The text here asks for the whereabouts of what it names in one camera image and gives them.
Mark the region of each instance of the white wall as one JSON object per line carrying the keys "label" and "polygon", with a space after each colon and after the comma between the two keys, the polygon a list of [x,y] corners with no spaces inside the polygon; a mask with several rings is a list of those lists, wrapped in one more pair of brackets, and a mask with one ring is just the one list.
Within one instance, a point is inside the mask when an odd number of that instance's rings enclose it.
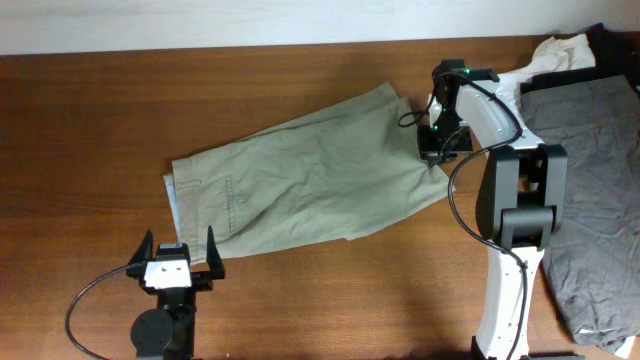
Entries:
{"label": "white wall", "polygon": [[0,54],[640,30],[640,0],[0,0]]}

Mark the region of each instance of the khaki shorts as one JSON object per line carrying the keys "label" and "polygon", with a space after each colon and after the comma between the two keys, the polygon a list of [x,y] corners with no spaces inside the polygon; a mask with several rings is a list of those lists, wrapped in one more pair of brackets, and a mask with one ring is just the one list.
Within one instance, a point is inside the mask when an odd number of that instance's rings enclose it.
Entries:
{"label": "khaki shorts", "polygon": [[212,225],[223,258],[345,238],[409,217],[447,194],[420,161],[410,111],[389,84],[176,160],[165,176],[178,238],[204,261]]}

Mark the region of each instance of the wooden table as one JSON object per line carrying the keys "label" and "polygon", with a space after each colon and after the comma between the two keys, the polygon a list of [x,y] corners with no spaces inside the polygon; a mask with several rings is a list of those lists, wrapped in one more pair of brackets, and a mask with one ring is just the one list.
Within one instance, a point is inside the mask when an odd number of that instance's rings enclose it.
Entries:
{"label": "wooden table", "polygon": [[[63,318],[89,281],[125,264],[147,228],[176,240],[161,175],[170,161],[362,94],[390,81],[424,106],[443,58],[498,72],[528,63],[543,37],[134,51],[0,59],[0,356],[84,358]],[[457,182],[473,221],[483,159]],[[452,166],[445,166],[450,172]],[[486,249],[446,200],[377,234],[225,261],[198,297],[205,359],[402,357],[468,351],[480,323]],[[541,277],[532,352],[579,348]],[[80,303],[78,339],[132,358],[129,329],[155,306],[120,275]],[[640,358],[640,346],[632,358]]]}

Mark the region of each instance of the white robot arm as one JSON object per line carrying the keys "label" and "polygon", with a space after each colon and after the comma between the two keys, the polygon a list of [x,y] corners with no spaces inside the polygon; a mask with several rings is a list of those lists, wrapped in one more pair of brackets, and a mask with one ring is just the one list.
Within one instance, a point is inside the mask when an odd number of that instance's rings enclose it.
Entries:
{"label": "white robot arm", "polygon": [[[491,245],[485,308],[472,342],[473,358],[528,359],[532,285],[550,235],[562,221],[567,154],[560,145],[545,145],[527,129],[515,104],[506,101],[493,70],[468,69],[462,60],[444,60],[434,70],[433,80],[434,93],[422,113],[429,113],[430,122],[421,123],[423,116],[415,121],[421,157],[433,166],[471,153],[469,130],[489,157],[476,203],[480,234],[468,230]],[[527,191],[518,190],[523,177],[531,184]],[[449,201],[457,213],[452,193]]]}

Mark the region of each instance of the gray cloth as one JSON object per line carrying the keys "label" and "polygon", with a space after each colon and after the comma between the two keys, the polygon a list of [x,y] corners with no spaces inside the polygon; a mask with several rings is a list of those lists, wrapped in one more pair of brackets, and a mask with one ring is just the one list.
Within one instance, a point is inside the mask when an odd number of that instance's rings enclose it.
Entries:
{"label": "gray cloth", "polygon": [[624,77],[527,93],[527,126],[569,155],[562,228],[543,259],[581,345],[640,334],[640,102]]}

